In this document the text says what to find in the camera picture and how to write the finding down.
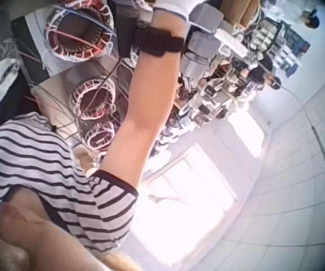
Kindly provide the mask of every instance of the woman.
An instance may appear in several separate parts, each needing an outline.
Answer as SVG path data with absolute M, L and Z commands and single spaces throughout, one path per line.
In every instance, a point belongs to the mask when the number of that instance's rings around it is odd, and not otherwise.
M 157 0 L 152 26 L 183 37 L 184 19 L 201 2 Z M 141 53 L 126 120 L 90 178 L 46 117 L 31 112 L 0 126 L 0 270 L 11 263 L 22 263 L 20 270 L 108 270 L 89 252 L 109 252 L 129 232 L 142 170 L 172 108 L 179 63 L 179 53 Z

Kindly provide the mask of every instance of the white tiled wall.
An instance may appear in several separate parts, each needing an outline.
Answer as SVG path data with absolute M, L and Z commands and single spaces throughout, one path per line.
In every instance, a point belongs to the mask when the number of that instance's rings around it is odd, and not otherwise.
M 325 88 L 306 108 L 325 149 Z M 261 174 L 239 217 L 193 271 L 324 267 L 325 162 L 299 111 L 274 130 Z

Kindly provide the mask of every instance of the bright window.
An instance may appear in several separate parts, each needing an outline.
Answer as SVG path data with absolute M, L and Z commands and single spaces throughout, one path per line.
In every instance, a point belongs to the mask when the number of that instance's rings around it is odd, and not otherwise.
M 264 131 L 254 118 L 247 112 L 233 113 L 228 117 L 228 121 L 234 127 L 236 134 L 243 141 L 250 153 L 258 158 L 262 152 Z
M 226 180 L 199 146 L 139 188 L 133 234 L 173 266 L 197 249 L 235 201 Z

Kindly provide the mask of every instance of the striped shirt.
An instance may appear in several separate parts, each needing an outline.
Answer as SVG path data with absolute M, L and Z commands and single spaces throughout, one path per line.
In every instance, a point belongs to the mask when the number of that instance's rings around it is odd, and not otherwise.
M 138 196 L 107 172 L 86 178 L 68 144 L 35 112 L 0 126 L 0 202 L 16 187 L 38 194 L 47 213 L 46 205 L 91 252 L 106 252 L 124 239 Z

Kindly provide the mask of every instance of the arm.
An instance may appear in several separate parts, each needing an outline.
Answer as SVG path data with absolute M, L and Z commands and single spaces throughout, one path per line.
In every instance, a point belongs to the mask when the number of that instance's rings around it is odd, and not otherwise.
M 169 12 L 157 11 L 152 26 L 183 37 L 185 21 Z M 115 136 L 101 170 L 137 187 L 156 137 L 174 102 L 180 54 L 158 58 L 141 53 L 129 92 L 126 120 Z

